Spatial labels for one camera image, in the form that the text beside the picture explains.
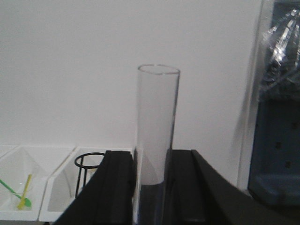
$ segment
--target green plastic spoon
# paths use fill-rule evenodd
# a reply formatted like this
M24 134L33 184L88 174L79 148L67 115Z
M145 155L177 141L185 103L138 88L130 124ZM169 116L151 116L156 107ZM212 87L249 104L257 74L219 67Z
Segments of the green plastic spoon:
M11 193L13 193L16 197L18 197L19 199L21 199L21 196L19 196L13 189L10 188L10 186L8 186L6 183L3 182L3 180L0 179L0 183L6 187ZM25 198L25 205L27 207L31 206L31 201L28 198Z

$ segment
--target wire ring stand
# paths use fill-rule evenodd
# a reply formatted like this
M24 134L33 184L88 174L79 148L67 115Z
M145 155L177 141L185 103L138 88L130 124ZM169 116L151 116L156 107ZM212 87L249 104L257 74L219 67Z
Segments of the wire ring stand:
M84 169L84 177L83 177L83 185L82 185L82 188L83 188L85 186L85 184L86 184L86 176L87 176L87 173L88 173L88 169L95 169L95 168L98 168L99 165L100 165L100 164L99 165L83 165L83 159L84 159L84 157L85 156L90 156L90 155L105 156L105 153L101 153L101 152L89 152L89 153L82 154L82 155L78 156L75 159L74 163L75 163L76 166L79 167L75 198L78 196L79 183L80 183L80 179L81 179L82 169Z

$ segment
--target glass tube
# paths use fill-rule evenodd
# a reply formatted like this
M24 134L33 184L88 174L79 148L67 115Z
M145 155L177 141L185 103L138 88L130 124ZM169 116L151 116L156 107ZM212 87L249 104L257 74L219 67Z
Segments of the glass tube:
M160 225L165 159L172 148L180 71L147 64L138 68L135 225Z

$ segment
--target white wall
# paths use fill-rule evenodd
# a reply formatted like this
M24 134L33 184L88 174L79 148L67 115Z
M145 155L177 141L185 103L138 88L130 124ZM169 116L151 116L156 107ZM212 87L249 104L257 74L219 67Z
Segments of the white wall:
M136 68L181 69L174 148L236 184L261 0L0 1L0 144L134 146Z

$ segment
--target plastic bag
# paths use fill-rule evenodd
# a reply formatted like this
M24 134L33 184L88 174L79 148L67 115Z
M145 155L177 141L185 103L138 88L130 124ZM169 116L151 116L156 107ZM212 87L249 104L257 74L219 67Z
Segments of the plastic bag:
M265 72L259 101L300 101L300 7L278 19L265 34Z

